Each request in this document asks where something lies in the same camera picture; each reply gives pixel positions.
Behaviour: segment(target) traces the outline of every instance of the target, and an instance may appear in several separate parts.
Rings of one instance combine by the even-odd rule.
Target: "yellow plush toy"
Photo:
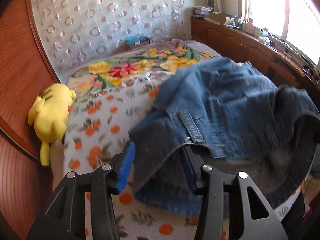
[[[34,123],[41,140],[40,161],[43,166],[50,164],[50,146],[55,139],[62,141],[66,132],[69,112],[76,93],[63,84],[53,84],[42,95],[37,96],[29,110],[28,123]]]

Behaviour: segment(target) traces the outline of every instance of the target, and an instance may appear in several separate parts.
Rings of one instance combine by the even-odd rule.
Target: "bed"
[[[84,174],[108,163],[113,155],[122,151],[129,139],[129,129],[151,109],[161,83],[177,69],[211,57],[220,55],[199,42],[173,39],[77,67],[67,83],[76,91],[77,97],[70,113],[64,146],[57,141],[51,146],[53,188],[69,171]],[[197,217],[148,207],[132,198],[133,172],[122,194],[113,196],[119,236],[130,240],[193,239]],[[280,220],[290,210],[302,186],[275,209]],[[86,193],[87,239],[92,239],[90,200],[90,193]],[[227,218],[222,239],[228,239]]]

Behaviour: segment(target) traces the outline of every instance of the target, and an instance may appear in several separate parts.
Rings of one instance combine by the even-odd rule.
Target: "silver bolt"
[[[239,177],[241,179],[246,179],[248,177],[248,174],[246,174],[244,171],[239,172]]]
[[[67,177],[69,178],[69,179],[72,179],[72,178],[74,178],[76,176],[76,173],[74,172],[74,171],[70,171],[68,174],[67,174]]]
[[[211,171],[212,170],[212,166],[210,166],[209,164],[205,164],[205,165],[202,166],[202,170]]]
[[[104,171],[110,171],[111,170],[111,165],[110,164],[105,164],[105,165],[102,166],[102,169]]]

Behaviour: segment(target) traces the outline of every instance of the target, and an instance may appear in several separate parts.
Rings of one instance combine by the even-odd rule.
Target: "denim garment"
[[[319,112],[304,90],[278,89],[246,62],[213,58],[179,69],[153,110],[129,132],[136,145],[135,198],[198,215],[201,196],[186,184],[178,149],[196,148],[222,172],[246,171],[273,208],[298,188],[316,148]]]

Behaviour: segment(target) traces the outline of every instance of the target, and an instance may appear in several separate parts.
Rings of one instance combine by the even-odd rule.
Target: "patterned wall covering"
[[[33,0],[44,50],[62,82],[73,67],[127,50],[127,35],[188,39],[184,0]]]

